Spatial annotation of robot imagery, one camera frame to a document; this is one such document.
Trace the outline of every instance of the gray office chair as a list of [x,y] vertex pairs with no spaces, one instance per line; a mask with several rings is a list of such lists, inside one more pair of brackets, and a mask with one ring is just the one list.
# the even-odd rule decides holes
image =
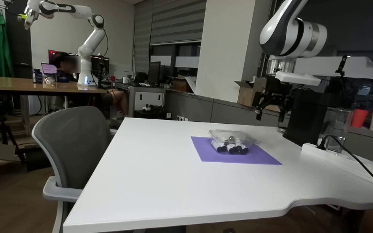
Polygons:
[[32,137],[46,153],[55,174],[43,189],[44,198],[58,201],[53,233],[62,232],[62,223],[115,133],[109,130],[103,114],[91,106],[54,112],[34,126]]

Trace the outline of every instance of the chair backrest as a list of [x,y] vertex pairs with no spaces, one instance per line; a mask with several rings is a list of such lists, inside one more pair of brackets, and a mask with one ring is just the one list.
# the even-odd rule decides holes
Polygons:
[[84,188],[111,140],[105,117],[91,106],[45,116],[32,137],[50,160],[57,185],[74,189]]

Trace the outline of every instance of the person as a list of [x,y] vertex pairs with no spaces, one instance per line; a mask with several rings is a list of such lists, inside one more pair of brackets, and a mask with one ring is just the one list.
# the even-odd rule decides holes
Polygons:
[[[75,56],[69,55],[65,52],[57,52],[53,55],[51,63],[57,68],[57,80],[64,82],[77,82],[73,73],[78,72],[78,65]],[[69,99],[79,105],[87,105],[88,100],[81,96],[69,97]],[[108,105],[114,105],[116,109],[121,109],[125,116],[129,115],[129,103],[126,93],[117,89],[107,90],[107,94],[102,94],[102,102]]]

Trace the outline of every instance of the wooden table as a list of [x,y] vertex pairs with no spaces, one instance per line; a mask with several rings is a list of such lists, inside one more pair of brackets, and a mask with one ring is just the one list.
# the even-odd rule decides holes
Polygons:
[[33,83],[27,78],[0,77],[0,94],[18,94],[21,99],[21,114],[23,117],[27,136],[31,135],[29,120],[28,95],[94,95],[107,93],[106,90],[96,87],[77,86],[77,83],[55,83],[54,85]]

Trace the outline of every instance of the red cup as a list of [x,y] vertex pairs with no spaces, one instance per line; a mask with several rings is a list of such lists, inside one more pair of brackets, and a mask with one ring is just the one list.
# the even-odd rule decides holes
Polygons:
[[361,128],[367,118],[369,111],[355,109],[354,118],[352,119],[352,126],[356,128]]

